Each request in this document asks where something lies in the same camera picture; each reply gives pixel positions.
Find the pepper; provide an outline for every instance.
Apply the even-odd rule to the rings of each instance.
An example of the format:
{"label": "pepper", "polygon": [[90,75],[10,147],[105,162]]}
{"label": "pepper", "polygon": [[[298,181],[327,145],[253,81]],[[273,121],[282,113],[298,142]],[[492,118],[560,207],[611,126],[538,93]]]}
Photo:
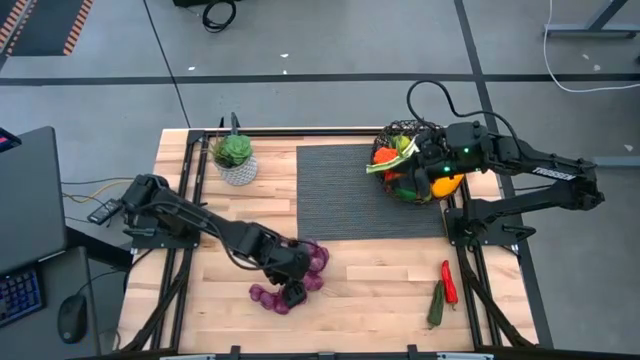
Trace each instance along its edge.
{"label": "pepper", "polygon": [[458,303],[458,293],[456,292],[456,285],[451,278],[448,260],[442,263],[442,280],[444,281],[444,292],[447,304],[451,304],[451,308],[455,310],[456,304]]}
{"label": "pepper", "polygon": [[435,290],[433,290],[433,298],[431,298],[431,307],[429,307],[429,315],[427,315],[428,329],[431,330],[442,323],[442,312],[444,311],[444,283],[438,280]]}

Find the wooden table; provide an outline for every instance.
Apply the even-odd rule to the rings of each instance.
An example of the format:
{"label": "wooden table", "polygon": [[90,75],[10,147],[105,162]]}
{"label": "wooden table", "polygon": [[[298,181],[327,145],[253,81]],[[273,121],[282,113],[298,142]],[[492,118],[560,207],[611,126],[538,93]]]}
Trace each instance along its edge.
{"label": "wooden table", "polygon": [[[167,178],[174,190],[187,133],[165,130],[160,140],[154,173]],[[259,163],[256,179],[247,186],[227,185],[208,161],[202,200],[210,211],[227,219],[260,222],[295,237],[296,147],[372,140],[368,136],[253,138]],[[187,199],[193,194],[196,162],[194,157]],[[469,174],[468,182],[472,197],[500,197],[492,173]],[[262,272],[235,267],[217,239],[203,236],[191,267],[180,353],[228,353],[232,345],[240,345],[243,353],[405,352],[407,344],[416,344],[419,351],[473,349],[456,251],[446,238],[325,241],[322,245],[331,254],[323,272],[324,287],[311,293],[306,304],[281,316],[249,299],[251,284],[270,286]],[[536,342],[516,257],[500,247],[483,249],[496,303],[523,336]],[[166,250],[154,250],[131,272],[118,328],[122,344],[132,339],[157,304],[165,257]],[[426,312],[443,260],[451,264],[460,304],[456,311],[445,307],[442,326],[427,330]],[[485,311],[478,299],[476,304],[487,344]],[[165,318],[163,346],[169,343],[173,312],[170,308]]]}

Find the wire basket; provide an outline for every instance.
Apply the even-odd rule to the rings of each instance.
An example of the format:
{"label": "wire basket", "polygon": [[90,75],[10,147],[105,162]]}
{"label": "wire basket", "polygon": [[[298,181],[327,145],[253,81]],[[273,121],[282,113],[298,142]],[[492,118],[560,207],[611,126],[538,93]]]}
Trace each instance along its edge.
{"label": "wire basket", "polygon": [[[398,120],[398,121],[394,121],[391,124],[385,126],[384,129],[382,129],[380,134],[378,134],[378,136],[376,137],[376,139],[373,142],[373,147],[371,149],[370,163],[373,164],[373,158],[374,158],[376,152],[381,147],[393,148],[392,138],[394,136],[404,135],[404,136],[407,136],[409,138],[413,138],[413,137],[415,137],[416,135],[418,135],[419,133],[421,133],[421,132],[423,132],[425,130],[429,130],[429,128],[426,125],[424,125],[423,123],[421,123],[421,122],[419,122],[417,120]],[[398,195],[396,195],[396,193],[394,192],[394,188],[389,183],[385,182],[384,172],[382,172],[382,171],[381,172],[376,172],[373,175],[378,179],[378,181],[380,181],[380,184],[382,184],[382,188],[384,189],[384,191],[386,193],[388,193],[389,195],[393,196],[394,198],[396,198],[396,199],[398,199],[399,201],[402,201],[402,202],[408,202],[408,203],[413,203],[413,204],[416,204],[416,205],[422,205],[422,204],[430,203],[431,201],[439,201],[439,200],[446,199],[449,196],[451,196],[451,194],[455,193],[455,191],[453,191],[453,192],[451,192],[451,194],[449,194],[447,196],[440,197],[440,198],[432,197],[429,200],[424,200],[424,199],[406,200],[406,199],[403,199],[403,198],[399,197]]]}

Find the gray carpet mat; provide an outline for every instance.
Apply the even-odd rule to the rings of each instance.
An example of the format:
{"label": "gray carpet mat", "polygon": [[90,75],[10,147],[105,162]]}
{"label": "gray carpet mat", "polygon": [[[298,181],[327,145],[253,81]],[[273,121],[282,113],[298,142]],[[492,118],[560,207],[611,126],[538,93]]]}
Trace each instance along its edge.
{"label": "gray carpet mat", "polygon": [[403,203],[365,173],[371,145],[299,146],[298,236],[355,240],[445,236],[439,202]]}

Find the gray floor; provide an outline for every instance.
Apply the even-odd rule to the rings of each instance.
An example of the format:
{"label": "gray floor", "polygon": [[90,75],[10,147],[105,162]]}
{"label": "gray floor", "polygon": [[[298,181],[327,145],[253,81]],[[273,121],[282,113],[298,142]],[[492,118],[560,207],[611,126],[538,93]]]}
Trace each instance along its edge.
{"label": "gray floor", "polygon": [[[171,69],[179,76],[471,72],[449,0],[245,0],[238,3],[236,22],[220,34],[206,33],[197,15],[174,8],[170,0],[148,2]],[[601,3],[556,0],[554,22],[586,21]],[[547,1],[466,0],[465,6],[484,73],[545,73],[541,31]],[[616,20],[638,18],[640,2],[631,2]],[[638,72],[633,59],[640,41],[635,39],[552,39],[548,50],[558,73]],[[71,56],[9,58],[0,71],[0,78],[167,75],[141,0],[95,0]],[[231,111],[243,126],[383,125],[409,118],[404,104],[409,84],[181,84],[179,89],[196,127],[215,126]],[[479,109],[473,83],[447,86],[459,111]],[[545,82],[490,83],[488,90],[494,109],[541,150],[586,158],[638,155],[640,89],[568,94]],[[418,89],[415,97],[418,111],[429,120],[455,120],[435,89]],[[149,172],[161,130],[185,126],[172,85],[0,86],[0,109],[1,125],[10,131],[56,128],[62,177],[70,181]],[[629,152],[624,145],[634,149]],[[634,216],[640,172],[602,169],[598,176],[607,197],[598,209],[524,217],[538,228],[530,243],[541,294],[557,348],[640,353],[635,306],[640,282],[634,263],[640,252],[634,236],[640,230]],[[514,183],[522,187],[540,180],[520,176]],[[65,190],[87,194],[97,188]],[[113,188],[104,199],[123,191]],[[93,209],[65,203],[71,216],[84,217]],[[116,245],[128,242],[118,219],[109,228],[72,225]],[[95,274],[103,271],[94,269]],[[117,325],[121,284],[118,276],[95,284],[105,338]]]}

